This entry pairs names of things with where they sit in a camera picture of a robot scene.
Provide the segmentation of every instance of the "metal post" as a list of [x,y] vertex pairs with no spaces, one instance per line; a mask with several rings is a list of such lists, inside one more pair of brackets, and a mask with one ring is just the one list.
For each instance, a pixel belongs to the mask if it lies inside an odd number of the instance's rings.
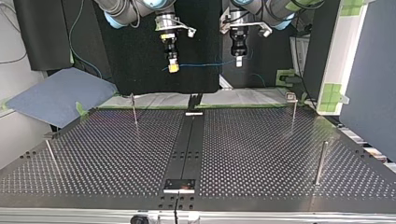
[[327,151],[327,146],[328,145],[329,145],[329,142],[327,142],[327,141],[323,142],[323,146],[322,146],[322,150],[321,150],[321,154],[320,154],[320,161],[319,161],[319,166],[318,166],[317,178],[315,180],[315,185],[319,185],[321,173],[322,173],[322,170],[323,170],[323,163],[324,163],[324,159],[326,157],[326,151]]
[[294,103],[293,122],[294,122],[294,120],[296,119],[297,103],[298,103],[298,101],[296,101],[296,102]]
[[46,144],[47,144],[47,148],[49,149],[49,153],[50,153],[52,159],[56,161],[55,155],[53,154],[53,151],[52,151],[52,147],[50,146],[50,140],[49,139],[46,139]]
[[131,105],[132,105],[132,109],[134,110],[134,123],[137,124],[136,105],[134,102],[134,94],[133,93],[131,93]]

